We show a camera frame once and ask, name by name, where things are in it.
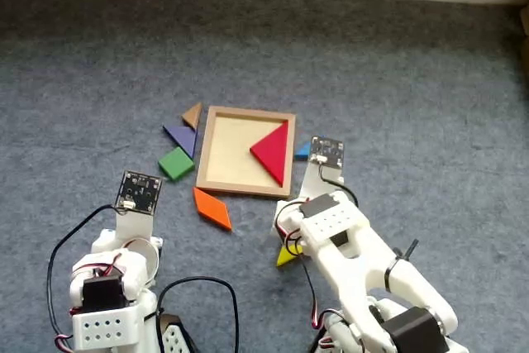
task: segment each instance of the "wooden puzzle frame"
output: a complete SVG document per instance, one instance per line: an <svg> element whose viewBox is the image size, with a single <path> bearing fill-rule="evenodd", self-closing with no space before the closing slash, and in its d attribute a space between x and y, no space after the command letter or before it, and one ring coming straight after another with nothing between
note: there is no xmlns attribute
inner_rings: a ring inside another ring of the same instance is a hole
<svg viewBox="0 0 529 353"><path fill-rule="evenodd" d="M288 123L288 136L284 182L279 186L250 153L250 147L283 122ZM286 198L292 182L295 124L292 113L209 107L197 187Z"/></svg>

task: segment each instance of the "yellow triangle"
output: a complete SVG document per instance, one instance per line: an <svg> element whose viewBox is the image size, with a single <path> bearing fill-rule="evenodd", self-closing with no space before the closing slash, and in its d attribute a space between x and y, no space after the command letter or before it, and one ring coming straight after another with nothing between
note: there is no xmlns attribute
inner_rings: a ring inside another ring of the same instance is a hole
<svg viewBox="0 0 529 353"><path fill-rule="evenodd" d="M296 249L294 246L289 247L292 252L296 252ZM303 248L298 246L298 252L301 254L303 252ZM291 260L294 260L296 257L292 254L290 254L287 249L282 246L281 251L279 252L278 256L278 262L275 264L276 266L281 266L286 264L287 262L290 262Z"/></svg>
<svg viewBox="0 0 529 353"><path fill-rule="evenodd" d="M183 120L189 124L194 130L197 130L198 119L200 118L200 112L202 111L202 103L195 103L190 107L183 115Z"/></svg>

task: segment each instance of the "gray carpet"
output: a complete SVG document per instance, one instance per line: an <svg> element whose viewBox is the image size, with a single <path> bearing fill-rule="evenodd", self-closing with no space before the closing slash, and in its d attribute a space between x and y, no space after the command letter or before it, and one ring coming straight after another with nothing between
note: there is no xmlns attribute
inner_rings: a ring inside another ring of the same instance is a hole
<svg viewBox="0 0 529 353"><path fill-rule="evenodd" d="M122 171L160 174L167 121L197 101L298 115L296 139L346 144L346 182L391 245L453 305L473 352L527 352L529 96L517 10L386 0L0 0L2 351L52 352L45 268L60 236L112 202ZM205 127L203 115L201 138ZM198 143L197 159L202 140ZM293 191L303 176L296 164ZM163 188L159 286L229 280L241 350L303 352L313 331L299 264L277 270L274 201L224 196L233 233L202 220L196 173ZM72 264L104 214L55 264L69 330ZM321 306L336 300L311 267ZM230 351L231 303L183 286L166 308L204 352Z"/></svg>

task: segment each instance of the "blue triangle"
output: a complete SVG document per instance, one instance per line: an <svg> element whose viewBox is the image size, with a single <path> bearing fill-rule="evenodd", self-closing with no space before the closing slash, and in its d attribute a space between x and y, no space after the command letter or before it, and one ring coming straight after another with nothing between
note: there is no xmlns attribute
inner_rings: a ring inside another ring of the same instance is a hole
<svg viewBox="0 0 529 353"><path fill-rule="evenodd" d="M310 152L310 150L311 150L311 143L307 142L305 145L299 148L298 151L295 153L294 160L307 160L308 152Z"/></svg>
<svg viewBox="0 0 529 353"><path fill-rule="evenodd" d="M195 153L197 133L187 126L164 126L165 131L174 139L183 151L192 159Z"/></svg>

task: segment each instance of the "green square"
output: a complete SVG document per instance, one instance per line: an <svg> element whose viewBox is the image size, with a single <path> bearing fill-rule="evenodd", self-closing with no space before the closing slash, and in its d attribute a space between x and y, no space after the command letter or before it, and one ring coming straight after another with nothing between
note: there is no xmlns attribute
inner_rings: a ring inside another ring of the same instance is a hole
<svg viewBox="0 0 529 353"><path fill-rule="evenodd" d="M173 180L180 178L182 175L194 169L195 164L189 156L185 154L182 148L176 148L167 155L158 160L162 170Z"/></svg>

